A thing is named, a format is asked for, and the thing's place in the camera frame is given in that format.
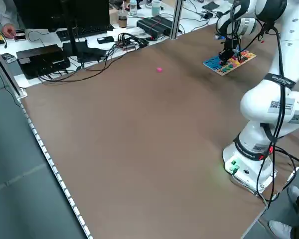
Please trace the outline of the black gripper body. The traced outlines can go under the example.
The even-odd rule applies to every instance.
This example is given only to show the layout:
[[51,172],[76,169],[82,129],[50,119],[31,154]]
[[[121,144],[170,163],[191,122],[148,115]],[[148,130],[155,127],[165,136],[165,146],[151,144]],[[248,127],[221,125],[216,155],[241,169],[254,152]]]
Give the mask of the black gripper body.
[[240,52],[240,38],[239,37],[226,37],[224,41],[224,48],[222,53],[233,52],[234,54]]

